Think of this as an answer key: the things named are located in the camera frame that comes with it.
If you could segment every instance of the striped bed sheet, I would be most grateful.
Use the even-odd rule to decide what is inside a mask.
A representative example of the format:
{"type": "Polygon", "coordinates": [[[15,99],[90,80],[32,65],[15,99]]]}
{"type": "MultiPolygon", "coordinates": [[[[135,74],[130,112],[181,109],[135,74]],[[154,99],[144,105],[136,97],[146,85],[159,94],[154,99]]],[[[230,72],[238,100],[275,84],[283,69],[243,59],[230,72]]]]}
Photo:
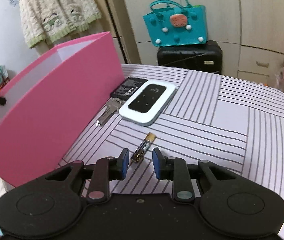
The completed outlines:
{"type": "MultiPolygon", "coordinates": [[[[124,181],[111,181],[111,193],[162,193],[172,182],[158,181],[152,149],[187,163],[209,160],[267,187],[284,199],[284,93],[255,83],[173,67],[123,64],[125,76],[172,82],[177,93],[148,127],[115,114],[95,125],[105,107],[82,131],[59,165],[75,160],[95,163],[137,149],[148,132],[157,138],[144,159],[131,163],[124,181]]],[[[85,184],[86,194],[90,181],[85,184]]],[[[284,225],[279,235],[284,239],[284,225]]]]}

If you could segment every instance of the key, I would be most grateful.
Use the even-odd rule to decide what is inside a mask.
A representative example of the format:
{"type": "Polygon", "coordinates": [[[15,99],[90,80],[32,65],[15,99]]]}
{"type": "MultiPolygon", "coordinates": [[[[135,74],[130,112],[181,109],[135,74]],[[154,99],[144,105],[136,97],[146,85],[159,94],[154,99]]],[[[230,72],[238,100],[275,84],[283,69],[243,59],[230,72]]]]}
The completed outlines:
{"type": "Polygon", "coordinates": [[[124,101],[118,98],[110,98],[106,103],[106,110],[96,122],[96,126],[103,126],[120,109],[124,101]]]}

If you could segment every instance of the drawer handle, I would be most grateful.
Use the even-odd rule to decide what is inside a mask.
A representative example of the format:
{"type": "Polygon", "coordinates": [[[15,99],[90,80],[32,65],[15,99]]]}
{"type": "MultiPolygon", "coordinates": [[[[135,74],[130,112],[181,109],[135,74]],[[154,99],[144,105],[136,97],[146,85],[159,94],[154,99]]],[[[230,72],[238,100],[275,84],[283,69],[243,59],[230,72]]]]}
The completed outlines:
{"type": "Polygon", "coordinates": [[[260,67],[269,67],[269,63],[263,63],[263,62],[259,62],[257,61],[257,65],[260,67]]]}

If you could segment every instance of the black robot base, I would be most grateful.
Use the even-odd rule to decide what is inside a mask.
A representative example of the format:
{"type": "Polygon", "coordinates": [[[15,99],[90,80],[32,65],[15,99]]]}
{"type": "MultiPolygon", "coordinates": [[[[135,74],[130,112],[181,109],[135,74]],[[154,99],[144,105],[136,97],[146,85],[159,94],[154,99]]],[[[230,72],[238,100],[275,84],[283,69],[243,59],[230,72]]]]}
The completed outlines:
{"type": "Polygon", "coordinates": [[[284,201],[269,189],[212,162],[187,164],[154,148],[156,177],[173,181],[172,195],[110,195],[109,181],[125,179],[128,164],[125,148],[118,158],[75,161],[9,191],[0,198],[1,239],[280,239],[284,201]]]}

